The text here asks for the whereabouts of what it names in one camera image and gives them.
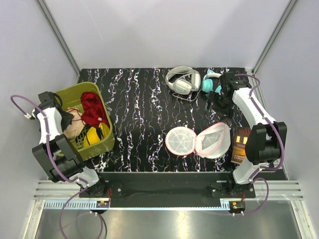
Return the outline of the beige bra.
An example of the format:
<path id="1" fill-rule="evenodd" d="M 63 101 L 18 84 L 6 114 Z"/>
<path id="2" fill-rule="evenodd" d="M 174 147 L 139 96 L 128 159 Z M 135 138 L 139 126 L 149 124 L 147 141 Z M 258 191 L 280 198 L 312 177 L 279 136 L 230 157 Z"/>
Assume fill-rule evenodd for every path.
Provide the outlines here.
<path id="1" fill-rule="evenodd" d="M 82 113 L 77 108 L 68 108 L 66 112 L 71 113 L 73 118 L 70 125 L 63 133 L 68 139 L 75 140 L 75 138 L 82 132 L 86 123 L 82 120 Z"/>

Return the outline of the white pink-trimmed mesh laundry bag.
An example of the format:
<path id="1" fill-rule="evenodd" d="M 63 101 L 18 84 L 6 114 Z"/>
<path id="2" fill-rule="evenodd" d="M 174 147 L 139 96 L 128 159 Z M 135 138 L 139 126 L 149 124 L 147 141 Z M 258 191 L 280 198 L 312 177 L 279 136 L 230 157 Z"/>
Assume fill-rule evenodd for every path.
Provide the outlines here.
<path id="1" fill-rule="evenodd" d="M 174 155 L 186 156 L 196 153 L 202 158 L 209 159 L 223 156 L 230 144 L 230 127 L 223 122 L 208 127 L 200 134 L 187 127 L 175 127 L 165 138 L 167 149 Z"/>

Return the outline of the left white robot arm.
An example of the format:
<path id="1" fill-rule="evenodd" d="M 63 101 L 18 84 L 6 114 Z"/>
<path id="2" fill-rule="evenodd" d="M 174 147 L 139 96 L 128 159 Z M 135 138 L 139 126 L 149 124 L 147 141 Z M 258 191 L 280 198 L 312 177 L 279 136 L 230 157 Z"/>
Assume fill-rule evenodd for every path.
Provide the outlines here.
<path id="1" fill-rule="evenodd" d="M 63 131 L 71 124 L 72 116 L 62 109 L 61 98 L 53 92 L 38 95 L 40 104 L 33 116 L 40 122 L 41 139 L 32 149 L 49 180 L 75 182 L 91 197 L 103 197 L 108 185 L 99 174 L 85 166 L 83 158 Z"/>

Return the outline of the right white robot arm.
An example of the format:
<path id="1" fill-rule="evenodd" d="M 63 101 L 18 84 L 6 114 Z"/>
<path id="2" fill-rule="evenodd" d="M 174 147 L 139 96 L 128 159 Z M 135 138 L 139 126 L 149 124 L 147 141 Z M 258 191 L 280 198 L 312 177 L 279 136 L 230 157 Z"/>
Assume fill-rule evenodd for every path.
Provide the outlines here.
<path id="1" fill-rule="evenodd" d="M 209 107 L 229 117 L 238 107 L 251 129 L 245 145 L 246 157 L 226 185 L 228 195 L 234 198 L 244 192 L 244 185 L 253 183 L 259 172 L 282 168 L 285 158 L 287 125 L 267 113 L 254 94 L 257 87 L 251 86 L 248 78 L 248 74 L 209 71 L 201 86 L 209 94 Z"/>

